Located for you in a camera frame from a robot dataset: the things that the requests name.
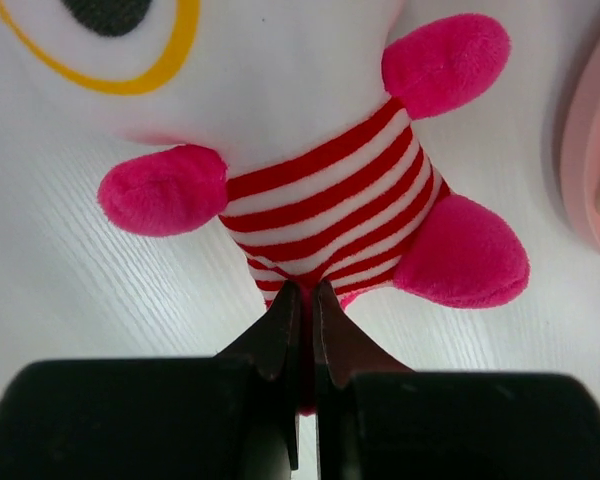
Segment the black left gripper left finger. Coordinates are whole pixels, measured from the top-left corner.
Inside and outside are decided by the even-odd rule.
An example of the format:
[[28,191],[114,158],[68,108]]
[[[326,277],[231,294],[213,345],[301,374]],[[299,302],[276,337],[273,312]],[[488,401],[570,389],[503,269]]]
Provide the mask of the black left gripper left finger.
[[32,363],[0,399],[0,479],[287,479],[302,298],[212,357]]

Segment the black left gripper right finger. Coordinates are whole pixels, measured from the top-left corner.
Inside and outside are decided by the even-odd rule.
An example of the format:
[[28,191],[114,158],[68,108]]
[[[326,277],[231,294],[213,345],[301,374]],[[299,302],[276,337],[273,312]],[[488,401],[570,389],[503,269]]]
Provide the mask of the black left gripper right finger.
[[312,296],[322,479],[600,479],[600,407],[577,379],[416,372]]

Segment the white pink glasses plush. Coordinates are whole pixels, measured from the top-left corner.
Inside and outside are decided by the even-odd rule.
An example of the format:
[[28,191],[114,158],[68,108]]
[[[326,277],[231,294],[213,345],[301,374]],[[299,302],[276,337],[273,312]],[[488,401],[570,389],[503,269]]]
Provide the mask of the white pink glasses plush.
[[69,119],[148,152],[102,177],[109,224],[144,237],[222,224],[266,306],[292,282],[338,304],[392,287],[504,305],[531,267],[456,192],[417,121],[501,75],[506,28],[460,13],[393,38],[402,1],[0,1],[1,36]]

